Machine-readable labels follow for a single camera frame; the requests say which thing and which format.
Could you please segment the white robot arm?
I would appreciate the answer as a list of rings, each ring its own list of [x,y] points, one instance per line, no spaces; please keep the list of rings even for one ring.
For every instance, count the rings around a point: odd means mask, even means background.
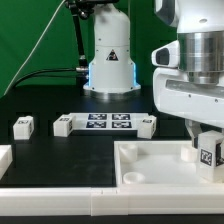
[[[177,39],[151,54],[157,109],[181,117],[193,136],[202,123],[224,130],[224,0],[154,0]],[[130,20],[109,2],[94,7],[95,57],[84,90],[104,99],[140,89],[130,58]]]

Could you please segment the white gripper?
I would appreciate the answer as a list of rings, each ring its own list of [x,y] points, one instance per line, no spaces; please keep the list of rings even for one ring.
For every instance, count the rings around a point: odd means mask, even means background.
[[[224,128],[224,77],[218,85],[200,85],[188,81],[177,69],[157,68],[153,74],[154,103],[160,112],[185,118],[192,146],[198,147],[200,123]]]

